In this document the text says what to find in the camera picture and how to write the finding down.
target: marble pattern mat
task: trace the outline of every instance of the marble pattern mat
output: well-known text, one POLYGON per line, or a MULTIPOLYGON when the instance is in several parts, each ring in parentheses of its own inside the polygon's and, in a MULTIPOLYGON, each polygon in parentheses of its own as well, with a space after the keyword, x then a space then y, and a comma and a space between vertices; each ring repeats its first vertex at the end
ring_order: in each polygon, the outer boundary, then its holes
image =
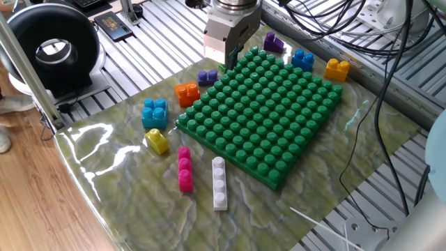
MULTIPOLYGON (((270 30, 259 29, 245 51, 253 45, 261 49, 270 30)), ((301 46, 278 36, 285 42, 282 57, 288 63, 301 46)), ((313 74, 323 76, 325 66, 316 57, 313 74)), ((196 81, 199 70, 216 68, 216 62, 204 59, 57 132, 68 171, 120 250, 289 250, 313 227, 289 206, 319 221, 346 197, 338 178, 353 148, 357 124, 375 98, 350 79, 332 81, 344 88, 340 104, 276 191, 226 162, 228 211, 214 212, 211 160, 216 155, 175 128, 174 121, 185 109, 178 106, 173 86, 196 81), (145 142, 145 98, 169 102, 169 125, 161 133, 170 150, 164 155, 145 142), (176 151, 181 146, 191 148, 194 179, 194 192, 184 194, 178 189, 176 151)), ((344 176, 350 190, 384 162, 373 115, 362 124, 356 154, 344 176)), ((380 127, 390 153, 419 128, 387 104, 380 127)))

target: wooden floor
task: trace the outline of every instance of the wooden floor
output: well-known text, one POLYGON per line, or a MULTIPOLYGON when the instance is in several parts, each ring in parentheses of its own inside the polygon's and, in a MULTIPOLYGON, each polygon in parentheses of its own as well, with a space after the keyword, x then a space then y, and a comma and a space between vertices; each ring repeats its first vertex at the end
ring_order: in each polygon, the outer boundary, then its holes
MULTIPOLYGON (((0 67, 2 94, 19 94, 6 75, 0 67)), ((40 140, 39 118, 36 109, 0 116, 13 144, 0 154, 0 250, 113 250, 53 140, 40 140)))

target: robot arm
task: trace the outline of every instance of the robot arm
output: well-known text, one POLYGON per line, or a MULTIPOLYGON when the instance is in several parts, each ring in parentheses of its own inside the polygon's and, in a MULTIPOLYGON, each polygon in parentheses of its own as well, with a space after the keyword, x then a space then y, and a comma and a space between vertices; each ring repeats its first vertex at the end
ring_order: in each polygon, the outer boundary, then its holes
POLYGON ((139 20, 137 15, 134 13, 132 0, 120 0, 121 6, 123 8, 123 15, 129 23, 132 25, 138 25, 139 20))
POLYGON ((262 0, 214 0, 204 30, 204 55, 233 69, 260 26, 262 0))

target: green baseplate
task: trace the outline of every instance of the green baseplate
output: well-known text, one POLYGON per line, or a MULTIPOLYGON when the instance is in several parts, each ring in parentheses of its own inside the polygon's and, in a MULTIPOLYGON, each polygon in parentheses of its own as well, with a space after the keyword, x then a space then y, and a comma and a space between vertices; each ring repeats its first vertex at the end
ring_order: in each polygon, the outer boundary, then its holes
POLYGON ((275 190, 341 95, 342 87, 252 47, 176 125, 275 190))

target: yellow block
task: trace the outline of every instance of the yellow block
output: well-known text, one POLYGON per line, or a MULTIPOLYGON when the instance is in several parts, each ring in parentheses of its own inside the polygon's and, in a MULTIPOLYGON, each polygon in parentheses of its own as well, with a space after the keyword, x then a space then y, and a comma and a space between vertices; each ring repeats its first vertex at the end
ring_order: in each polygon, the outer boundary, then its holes
POLYGON ((338 62, 337 59, 330 59, 325 69, 324 77, 346 81, 350 64, 347 61, 338 62))
POLYGON ((146 141, 152 146, 155 151, 161 155, 169 150, 169 144, 164 136, 161 135, 158 129, 152 129, 146 133, 146 141))

